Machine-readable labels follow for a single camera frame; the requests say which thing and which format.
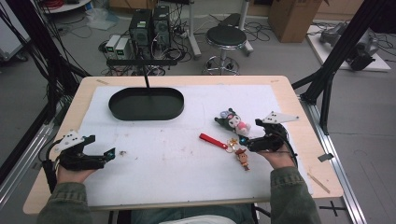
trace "power supply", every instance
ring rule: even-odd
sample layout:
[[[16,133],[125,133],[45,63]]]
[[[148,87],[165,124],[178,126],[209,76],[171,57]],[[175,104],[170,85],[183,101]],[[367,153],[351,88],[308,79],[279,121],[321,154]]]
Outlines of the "power supply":
[[[131,45],[129,44],[129,38],[120,38],[119,44],[116,46],[117,58],[119,60],[127,60],[132,58]]]
[[[135,9],[129,25],[131,40],[138,47],[149,47],[153,38],[151,10]]]
[[[171,47],[169,6],[155,7],[152,20],[157,39],[157,48],[169,49]]]
[[[108,40],[106,44],[106,57],[108,59],[117,59],[116,46],[119,43],[120,38],[120,35],[113,35],[110,40]]]

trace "human arm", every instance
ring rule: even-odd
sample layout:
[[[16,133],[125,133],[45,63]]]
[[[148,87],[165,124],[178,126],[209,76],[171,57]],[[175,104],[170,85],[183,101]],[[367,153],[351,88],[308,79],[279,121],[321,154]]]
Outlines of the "human arm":
[[[38,214],[37,223],[92,223],[87,193],[82,183],[93,172],[94,170],[68,171],[60,165],[58,183],[46,206]]]
[[[321,223],[315,202],[286,147],[259,154],[274,168],[271,172],[271,223]]]

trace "person's left hand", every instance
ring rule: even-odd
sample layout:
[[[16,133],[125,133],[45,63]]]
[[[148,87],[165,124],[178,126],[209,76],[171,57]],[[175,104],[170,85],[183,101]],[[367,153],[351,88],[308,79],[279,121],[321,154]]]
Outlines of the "person's left hand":
[[[69,171],[59,165],[58,184],[66,182],[83,183],[84,180],[96,170]]]

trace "black stool seat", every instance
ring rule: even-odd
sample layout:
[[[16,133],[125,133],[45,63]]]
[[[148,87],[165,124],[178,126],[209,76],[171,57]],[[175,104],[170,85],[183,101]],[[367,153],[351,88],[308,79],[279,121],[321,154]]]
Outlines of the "black stool seat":
[[[216,26],[207,31],[206,40],[219,48],[236,49],[245,45],[247,36],[232,26]]]

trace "black oval tray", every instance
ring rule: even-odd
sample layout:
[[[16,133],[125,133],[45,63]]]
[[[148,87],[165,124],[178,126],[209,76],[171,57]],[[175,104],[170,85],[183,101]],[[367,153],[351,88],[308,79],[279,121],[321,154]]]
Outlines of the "black oval tray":
[[[172,88],[127,88],[111,96],[108,107],[116,119],[174,119],[184,109],[183,94]]]

